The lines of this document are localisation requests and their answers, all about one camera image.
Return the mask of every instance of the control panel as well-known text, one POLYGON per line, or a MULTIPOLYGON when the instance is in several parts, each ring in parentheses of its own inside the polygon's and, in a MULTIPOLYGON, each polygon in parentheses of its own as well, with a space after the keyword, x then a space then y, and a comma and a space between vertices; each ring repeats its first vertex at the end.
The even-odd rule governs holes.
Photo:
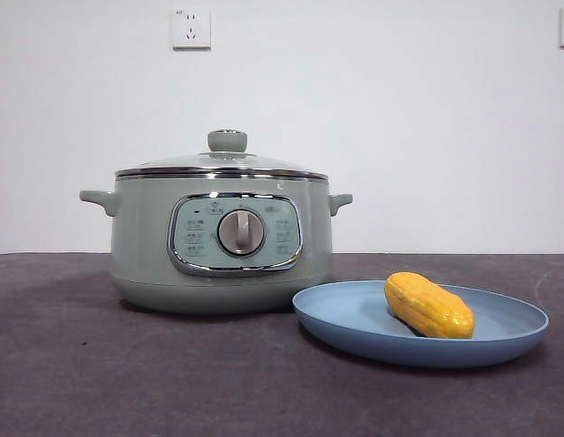
POLYGON ((276 195, 187 196, 173 209, 167 250, 178 269, 193 275, 290 269, 302 250, 297 209, 276 195))

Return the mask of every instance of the electrical socket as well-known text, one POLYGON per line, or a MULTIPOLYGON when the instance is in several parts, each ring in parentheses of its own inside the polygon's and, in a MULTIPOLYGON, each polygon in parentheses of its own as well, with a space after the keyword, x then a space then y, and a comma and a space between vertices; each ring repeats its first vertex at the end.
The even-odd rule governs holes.
POLYGON ((211 48, 211 11, 205 7, 184 7, 172 16, 173 49, 211 48))

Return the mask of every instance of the yellow gourd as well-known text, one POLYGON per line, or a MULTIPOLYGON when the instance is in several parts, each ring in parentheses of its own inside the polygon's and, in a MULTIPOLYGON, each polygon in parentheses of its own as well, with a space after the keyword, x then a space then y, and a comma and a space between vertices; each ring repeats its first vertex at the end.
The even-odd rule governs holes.
POLYGON ((399 272, 385 282, 389 307, 427 337, 470 339, 474 313, 462 298, 417 273, 399 272))

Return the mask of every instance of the pot handle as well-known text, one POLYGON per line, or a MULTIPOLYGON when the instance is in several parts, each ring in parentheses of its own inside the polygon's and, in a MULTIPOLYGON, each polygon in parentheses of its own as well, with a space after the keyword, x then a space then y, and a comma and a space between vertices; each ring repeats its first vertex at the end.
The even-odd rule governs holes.
POLYGON ((340 207, 353 202, 352 194, 338 194, 336 196, 328 196, 328 207, 330 208, 330 217, 335 217, 340 207))
POLYGON ((104 208, 107 216, 114 217, 120 206, 120 196, 110 191, 98 191, 96 189, 83 189, 80 191, 80 200, 100 205, 104 208))

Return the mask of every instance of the lid rim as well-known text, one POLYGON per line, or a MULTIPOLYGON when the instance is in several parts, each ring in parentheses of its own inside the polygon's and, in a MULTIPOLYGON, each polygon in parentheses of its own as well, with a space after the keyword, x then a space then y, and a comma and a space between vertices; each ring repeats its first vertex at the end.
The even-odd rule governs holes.
POLYGON ((162 175, 260 175, 272 177, 312 178, 328 181, 328 176, 311 171, 288 170, 281 168, 230 168, 230 167, 149 167, 126 168, 115 172, 117 178, 125 176, 159 176, 162 175))

